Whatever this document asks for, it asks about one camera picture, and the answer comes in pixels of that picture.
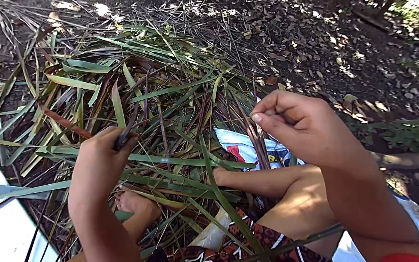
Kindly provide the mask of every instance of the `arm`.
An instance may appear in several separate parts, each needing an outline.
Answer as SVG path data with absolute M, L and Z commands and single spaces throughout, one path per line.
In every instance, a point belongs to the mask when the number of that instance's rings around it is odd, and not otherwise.
M 251 118 L 321 168 L 331 210 L 365 258 L 409 253 L 404 246 L 415 247 L 419 255 L 419 234 L 410 216 L 388 192 L 376 162 L 326 102 L 274 91 L 256 105 Z
M 119 152 L 114 151 L 122 131 L 109 127 L 85 141 L 73 170 L 69 214 L 89 262 L 140 260 L 137 240 L 127 233 L 107 202 L 137 141 L 130 139 Z

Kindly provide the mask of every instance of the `foot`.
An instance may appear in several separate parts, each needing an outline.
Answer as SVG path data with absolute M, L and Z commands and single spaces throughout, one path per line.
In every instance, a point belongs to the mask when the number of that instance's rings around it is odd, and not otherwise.
M 227 170 L 226 170 L 225 168 L 223 168 L 223 167 L 217 167 L 217 168 L 213 169 L 213 176 L 214 176 L 214 180 L 216 180 L 216 184 L 217 184 L 218 186 L 222 186 L 222 187 L 224 187 L 224 186 L 225 186 L 225 183 L 224 183 L 224 178 L 226 177 L 226 175 L 227 175 L 229 172 L 230 172 L 230 171 L 227 171 Z M 206 176 L 205 183 L 206 183 L 207 185 L 210 185 L 210 186 L 211 186 L 211 182 L 210 182 L 209 180 L 210 180 L 209 176 Z
M 161 210 L 156 203 L 123 186 L 119 188 L 125 191 L 116 195 L 117 209 L 130 213 L 151 212 L 155 219 L 161 216 Z

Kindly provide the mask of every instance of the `pile of leaves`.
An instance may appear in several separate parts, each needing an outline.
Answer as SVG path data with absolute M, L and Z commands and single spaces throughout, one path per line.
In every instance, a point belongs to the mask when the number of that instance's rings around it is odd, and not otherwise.
M 141 241 L 142 258 L 157 246 L 185 245 L 181 236 L 186 229 L 201 233 L 215 221 L 209 212 L 214 206 L 224 208 L 250 242 L 257 255 L 246 248 L 253 255 L 249 260 L 268 261 L 267 255 L 276 254 L 264 253 L 235 212 L 233 205 L 248 204 L 246 194 L 219 189 L 212 176 L 215 166 L 233 171 L 255 166 L 224 157 L 213 126 L 248 134 L 261 168 L 270 166 L 264 144 L 268 136 L 247 117 L 257 92 L 263 91 L 255 85 L 254 75 L 246 77 L 225 54 L 177 36 L 169 26 L 162 32 L 148 19 L 140 25 L 116 25 L 120 34 L 109 37 L 85 33 L 81 39 L 60 40 L 58 34 L 66 33 L 62 28 L 37 31 L 23 53 L 15 44 L 20 64 L 2 87 L 0 109 L 19 74 L 24 76 L 30 99 L 15 111 L 0 112 L 10 116 L 6 121 L 0 117 L 0 164 L 21 166 L 15 172 L 21 188 L 0 194 L 0 199 L 34 194 L 38 198 L 36 194 L 50 192 L 37 223 L 44 217 L 54 221 L 48 242 L 58 227 L 69 232 L 58 250 L 58 259 L 69 259 L 78 241 L 65 212 L 68 191 L 62 189 L 70 185 L 79 147 L 108 126 L 125 128 L 132 123 L 140 138 L 120 184 L 164 207 L 163 216 Z M 57 44 L 68 45 L 71 52 L 57 52 Z M 44 70 L 34 49 L 44 57 Z M 32 57 L 39 69 L 33 74 L 27 66 Z M 211 185 L 205 183 L 207 176 Z M 116 216 L 120 220 L 130 217 L 116 211 L 112 196 L 110 205 Z

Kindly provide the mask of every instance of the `green plant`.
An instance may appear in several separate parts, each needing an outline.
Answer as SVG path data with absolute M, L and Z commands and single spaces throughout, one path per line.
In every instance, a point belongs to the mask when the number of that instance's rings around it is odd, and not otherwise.
M 389 123 L 372 123 L 372 128 L 384 129 L 379 136 L 387 141 L 389 148 L 403 148 L 419 152 L 419 119 L 394 120 Z
M 388 148 L 400 148 L 405 151 L 419 152 L 419 119 L 397 119 L 388 123 L 353 123 L 348 126 L 360 141 L 373 145 L 373 133 L 378 133 L 387 142 Z

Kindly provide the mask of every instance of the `forearm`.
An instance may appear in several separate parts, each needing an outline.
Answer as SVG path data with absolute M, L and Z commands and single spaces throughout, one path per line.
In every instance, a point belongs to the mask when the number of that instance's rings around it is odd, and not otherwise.
M 89 262 L 139 261 L 136 243 L 111 212 L 100 204 L 69 203 L 69 213 Z
M 353 169 L 321 170 L 329 206 L 351 233 L 386 241 L 418 241 L 415 224 L 387 189 L 374 161 L 362 159 Z

